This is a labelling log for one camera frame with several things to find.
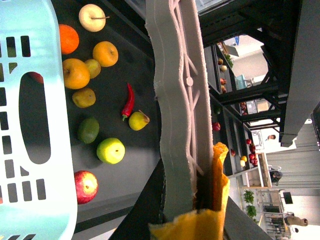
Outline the left gripper orange padded right finger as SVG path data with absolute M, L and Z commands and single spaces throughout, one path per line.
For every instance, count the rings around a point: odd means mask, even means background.
M 224 161 L 229 152 L 228 147 L 218 142 L 213 146 L 212 160 L 212 209 L 225 210 L 227 207 L 230 180 L 224 174 Z

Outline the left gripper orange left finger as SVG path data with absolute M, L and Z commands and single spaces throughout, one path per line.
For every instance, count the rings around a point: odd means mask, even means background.
M 152 240 L 222 240 L 225 211 L 191 211 L 164 224 L 149 224 Z

